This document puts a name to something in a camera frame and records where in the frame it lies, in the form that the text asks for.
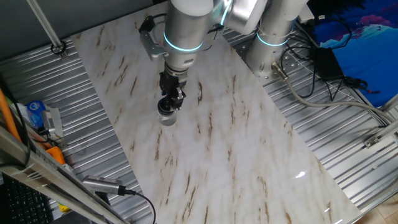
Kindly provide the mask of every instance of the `gray cable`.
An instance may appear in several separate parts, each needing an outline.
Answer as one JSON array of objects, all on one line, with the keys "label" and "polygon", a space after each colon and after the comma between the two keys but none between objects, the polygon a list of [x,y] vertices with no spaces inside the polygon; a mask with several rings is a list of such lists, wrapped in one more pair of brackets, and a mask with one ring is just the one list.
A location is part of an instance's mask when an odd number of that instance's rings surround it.
[{"label": "gray cable", "polygon": [[163,24],[163,23],[166,23],[166,21],[160,21],[160,22],[155,23],[155,26],[154,26],[154,28],[152,29],[152,35],[154,36],[155,44],[160,44],[160,41],[158,41],[158,38],[156,37],[156,32],[155,32],[156,27],[157,27],[159,24]]},{"label": "gray cable", "polygon": [[388,114],[386,114],[385,112],[376,109],[372,106],[366,105],[364,103],[357,103],[357,102],[334,102],[334,103],[310,103],[308,101],[305,101],[303,98],[301,98],[296,91],[293,89],[292,84],[290,83],[289,79],[285,80],[287,86],[290,88],[292,94],[294,95],[294,97],[296,97],[297,100],[299,100],[299,102],[307,105],[307,106],[313,106],[313,107],[326,107],[326,106],[339,106],[339,105],[350,105],[350,106],[359,106],[368,110],[371,110],[383,117],[385,117],[387,120],[389,120],[391,123],[393,123],[395,120],[393,118],[391,118]]}]

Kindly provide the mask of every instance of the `metal rod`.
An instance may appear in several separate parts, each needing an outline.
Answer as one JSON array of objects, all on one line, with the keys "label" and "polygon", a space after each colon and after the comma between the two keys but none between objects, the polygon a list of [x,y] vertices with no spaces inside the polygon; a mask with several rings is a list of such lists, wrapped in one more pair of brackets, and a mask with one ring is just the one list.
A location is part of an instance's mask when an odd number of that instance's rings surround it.
[{"label": "metal rod", "polygon": [[44,31],[47,33],[54,47],[56,47],[57,49],[62,49],[63,44],[61,40],[58,38],[55,31],[52,29],[42,9],[40,8],[39,4],[37,4],[37,1],[36,0],[26,0],[26,1],[29,4],[30,8],[32,8],[33,12],[35,13],[37,19],[41,23]]},{"label": "metal rod", "polygon": [[[0,146],[0,161],[3,164],[10,160],[23,164],[27,156],[26,152],[30,150],[2,127],[0,127]],[[115,224],[127,224],[123,217],[99,197],[89,192],[50,154],[42,148],[36,147],[35,144],[32,147],[35,147],[36,150],[30,152],[30,159],[25,170],[4,166],[1,171],[96,223],[106,224],[109,220]]]}]

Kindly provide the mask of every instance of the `blue package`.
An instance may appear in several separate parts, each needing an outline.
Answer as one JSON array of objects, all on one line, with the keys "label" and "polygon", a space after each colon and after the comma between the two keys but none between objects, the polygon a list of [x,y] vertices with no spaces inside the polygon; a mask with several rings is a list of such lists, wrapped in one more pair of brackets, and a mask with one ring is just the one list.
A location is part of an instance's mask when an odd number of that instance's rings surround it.
[{"label": "blue package", "polygon": [[43,127],[42,111],[45,110],[43,102],[40,100],[32,101],[25,105],[30,116],[30,122],[35,129]]}]

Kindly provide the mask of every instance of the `marble surface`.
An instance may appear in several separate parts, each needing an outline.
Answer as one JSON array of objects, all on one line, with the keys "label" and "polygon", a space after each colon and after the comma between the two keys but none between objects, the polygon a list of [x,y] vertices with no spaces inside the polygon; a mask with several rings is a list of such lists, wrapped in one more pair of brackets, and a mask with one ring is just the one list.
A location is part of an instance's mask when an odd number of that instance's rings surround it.
[{"label": "marble surface", "polygon": [[166,7],[72,36],[157,223],[334,224],[359,215],[221,35],[189,69],[177,122],[159,123],[164,61],[150,61],[137,28]]}]

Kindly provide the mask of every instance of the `black box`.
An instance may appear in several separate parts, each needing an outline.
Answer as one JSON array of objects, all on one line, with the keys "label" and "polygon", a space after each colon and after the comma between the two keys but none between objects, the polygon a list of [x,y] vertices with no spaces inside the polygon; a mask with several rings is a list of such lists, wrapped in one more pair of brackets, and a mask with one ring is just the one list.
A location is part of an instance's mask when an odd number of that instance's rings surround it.
[{"label": "black box", "polygon": [[318,48],[315,53],[315,66],[318,75],[324,82],[340,80],[344,73],[331,48]]}]

